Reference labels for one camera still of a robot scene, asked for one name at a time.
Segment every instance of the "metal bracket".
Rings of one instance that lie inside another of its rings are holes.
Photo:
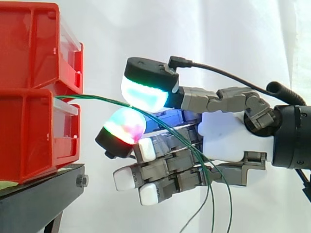
[[[266,153],[245,151],[244,159],[237,163],[223,163],[217,165],[217,168],[222,172],[229,185],[247,185],[247,172],[249,169],[265,170],[266,169]],[[212,180],[218,183],[225,183],[219,171],[215,168]]]

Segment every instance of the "white backdrop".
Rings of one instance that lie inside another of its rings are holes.
[[[265,87],[290,85],[294,5],[290,0],[58,0],[61,12],[85,46],[86,94],[123,100],[121,78],[128,57],[168,61],[179,55],[227,70]],[[181,85],[217,90],[236,82],[196,69],[180,71]],[[82,107],[81,159],[89,187],[64,212],[62,233],[175,233],[197,210],[206,188],[143,207],[137,190],[117,192],[112,173],[132,160],[109,160],[94,138],[117,109],[99,101]],[[259,182],[232,188],[232,233],[311,232],[311,206],[294,171],[267,167]],[[226,232],[226,187],[214,184],[215,233]],[[211,202],[185,232],[205,233]]]

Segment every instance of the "red storage drawer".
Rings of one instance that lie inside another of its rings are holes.
[[[49,90],[0,90],[0,181],[24,183],[79,159],[80,108]]]
[[[57,4],[0,1],[0,88],[82,94],[83,46]]]

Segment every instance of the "bolt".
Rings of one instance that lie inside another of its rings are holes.
[[[85,188],[88,186],[88,175],[78,175],[77,177],[77,186],[80,188]]]

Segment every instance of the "robotic hand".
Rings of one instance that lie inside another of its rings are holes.
[[[177,67],[202,67],[246,84],[216,93],[178,85]],[[247,185],[249,169],[265,170],[266,161],[285,168],[311,168],[311,108],[297,94],[272,82],[267,91],[231,74],[192,61],[171,57],[168,64],[129,58],[122,93],[133,106],[147,111],[174,108],[154,116],[174,127],[218,165],[220,172],[206,166],[210,181]],[[254,90],[290,105],[274,109]],[[153,205],[175,193],[208,185],[199,161],[177,138],[147,120],[145,135],[132,144],[124,143],[104,127],[96,141],[109,158],[133,157],[137,163],[114,172],[116,189],[138,188],[142,205]],[[300,169],[304,192],[311,200],[311,185]]]

